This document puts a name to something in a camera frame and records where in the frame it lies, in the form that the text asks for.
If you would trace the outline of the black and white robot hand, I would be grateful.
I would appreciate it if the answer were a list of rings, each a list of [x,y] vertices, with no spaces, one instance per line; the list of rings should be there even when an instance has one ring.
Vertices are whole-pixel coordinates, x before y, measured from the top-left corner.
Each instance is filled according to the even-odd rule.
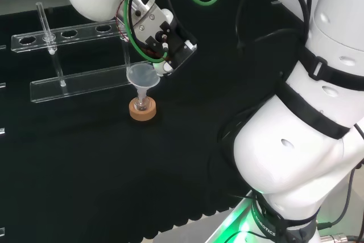
[[[160,8],[156,0],[119,0],[115,18],[134,51],[159,76],[175,73],[197,50],[196,38],[173,9]]]

